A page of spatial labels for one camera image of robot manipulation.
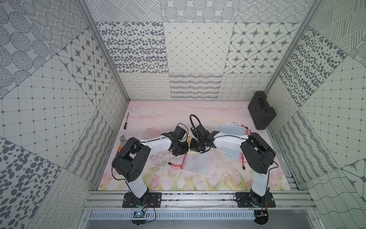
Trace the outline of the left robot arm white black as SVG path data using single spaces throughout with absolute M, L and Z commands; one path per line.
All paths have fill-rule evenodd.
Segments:
M 156 139 L 138 140 L 132 137 L 116 154 L 112 161 L 112 169 L 123 177 L 132 193 L 132 198 L 145 205 L 148 201 L 149 189 L 145 185 L 141 173 L 150 155 L 162 151 L 170 151 L 174 156 L 188 153 L 189 144 L 174 136 L 160 136 Z

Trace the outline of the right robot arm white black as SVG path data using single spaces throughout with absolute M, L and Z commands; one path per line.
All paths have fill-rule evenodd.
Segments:
M 254 171 L 250 189 L 251 203 L 265 207 L 269 197 L 270 166 L 275 163 L 276 153 L 269 144 L 256 132 L 250 135 L 229 135 L 219 131 L 208 132 L 201 124 L 191 128 L 193 138 L 190 149 L 206 153 L 211 148 L 228 148 L 241 151 L 249 167 Z

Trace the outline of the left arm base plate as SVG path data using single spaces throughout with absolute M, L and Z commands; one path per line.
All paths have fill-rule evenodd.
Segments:
M 150 192 L 149 189 L 141 198 L 136 197 L 131 191 L 124 195 L 123 208 L 160 208 L 162 201 L 161 192 Z

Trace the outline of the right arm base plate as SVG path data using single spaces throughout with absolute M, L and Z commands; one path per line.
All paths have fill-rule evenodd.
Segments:
M 259 196 L 254 191 L 250 192 L 237 192 L 235 193 L 233 200 L 237 203 L 239 208 L 275 208 L 276 203 L 273 198 L 270 188 L 264 196 Z

